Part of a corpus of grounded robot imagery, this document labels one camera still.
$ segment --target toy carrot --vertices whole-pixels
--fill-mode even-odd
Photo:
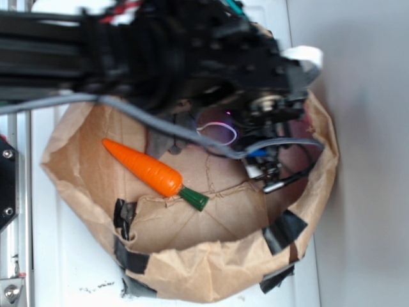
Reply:
[[[182,176],[175,169],[110,139],[103,139],[102,143],[124,167],[159,194],[166,197],[179,194],[199,211],[207,204],[209,197],[185,187]]]

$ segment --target black tape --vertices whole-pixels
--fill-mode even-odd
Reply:
[[[123,268],[136,274],[144,274],[148,266],[149,255],[133,253],[125,248],[119,238],[115,237],[115,256]]]
[[[286,210],[270,226],[263,229],[263,235],[271,254],[278,254],[288,247],[307,226],[305,221]]]
[[[134,278],[131,278],[127,275],[123,275],[123,284],[124,284],[124,293],[125,294],[132,294],[134,296],[143,296],[143,297],[152,297],[156,298],[157,292],[145,285],[144,283],[141,283],[140,281],[137,281]]]
[[[123,226],[123,219],[121,217],[121,210],[122,206],[124,206],[125,200],[117,199],[115,203],[114,209],[114,226],[115,228],[122,228]]]
[[[269,293],[273,288],[279,287],[284,279],[288,276],[294,275],[294,265],[287,268],[285,271],[278,272],[276,275],[273,275],[260,283],[261,291],[264,294]]]

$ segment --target crumpled paper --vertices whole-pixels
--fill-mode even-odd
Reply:
[[[308,180],[268,197],[249,182],[240,161],[209,156],[195,147],[161,158],[182,174],[187,187],[210,196],[203,212],[178,196],[163,199],[105,150],[103,138],[140,151],[146,148],[146,129],[111,107],[70,106],[44,151],[42,165],[61,197],[114,259],[116,237],[129,250],[150,254],[144,274],[126,271],[130,277],[161,298],[214,302],[259,283],[305,253],[339,158],[329,115],[312,95],[305,108],[309,116],[300,122],[300,131],[313,134],[325,149]],[[289,150],[286,156],[291,159],[282,158],[290,168],[300,167],[305,158],[291,155],[294,151]],[[130,241],[120,237],[112,222],[117,198],[138,201]],[[268,225],[267,217],[272,221],[286,208],[308,227],[294,244],[272,255],[261,229]]]

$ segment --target green wire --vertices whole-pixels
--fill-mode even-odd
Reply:
[[[237,14],[247,19],[247,16],[244,14],[243,10],[235,3],[235,0],[225,0],[230,8]]]

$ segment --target blue component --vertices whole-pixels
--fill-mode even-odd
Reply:
[[[265,155],[267,155],[267,151],[264,149],[259,149],[255,152],[249,153],[248,157],[264,157]]]

